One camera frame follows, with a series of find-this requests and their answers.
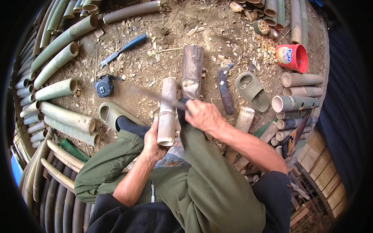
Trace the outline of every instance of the green pants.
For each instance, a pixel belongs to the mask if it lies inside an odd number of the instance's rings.
[[[191,166],[153,169],[137,204],[164,202],[186,232],[262,232],[265,207],[250,184],[222,157],[205,134],[187,125],[181,130],[185,158]],[[121,130],[118,140],[97,152],[75,179],[76,196],[94,203],[100,193],[113,193],[126,176],[122,170],[137,157],[144,140]]]

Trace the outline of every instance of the blue chisel handle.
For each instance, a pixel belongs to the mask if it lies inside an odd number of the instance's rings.
[[[130,50],[138,46],[139,44],[144,43],[147,40],[148,40],[148,36],[146,34],[142,34],[141,36],[136,37],[134,40],[126,44],[121,50],[119,50],[119,53]]]

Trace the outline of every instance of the slide sandal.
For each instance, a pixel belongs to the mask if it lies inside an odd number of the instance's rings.
[[[135,124],[145,126],[145,124],[142,121],[138,120],[137,118],[129,114],[126,110],[122,109],[115,103],[110,103],[110,102],[102,103],[100,105],[100,108],[98,109],[98,114],[102,122],[104,122],[104,124],[106,124],[107,126],[115,130],[117,130],[117,128],[115,127],[116,120],[120,116],[125,116],[129,120],[134,122]]]
[[[265,112],[269,106],[269,99],[263,86],[253,73],[243,72],[236,78],[238,92],[260,112]]]

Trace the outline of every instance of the man's right hand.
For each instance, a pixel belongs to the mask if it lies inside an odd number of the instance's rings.
[[[227,124],[226,119],[222,117],[214,104],[200,100],[188,100],[185,106],[191,114],[185,111],[185,120],[208,134],[213,134],[214,131]]]

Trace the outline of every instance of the foot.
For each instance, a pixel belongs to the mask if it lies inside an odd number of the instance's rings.
[[[123,129],[138,135],[142,139],[144,139],[146,132],[148,132],[148,130],[150,129],[149,126],[142,126],[133,123],[125,116],[118,117],[117,121],[115,122],[115,127],[117,131]]]

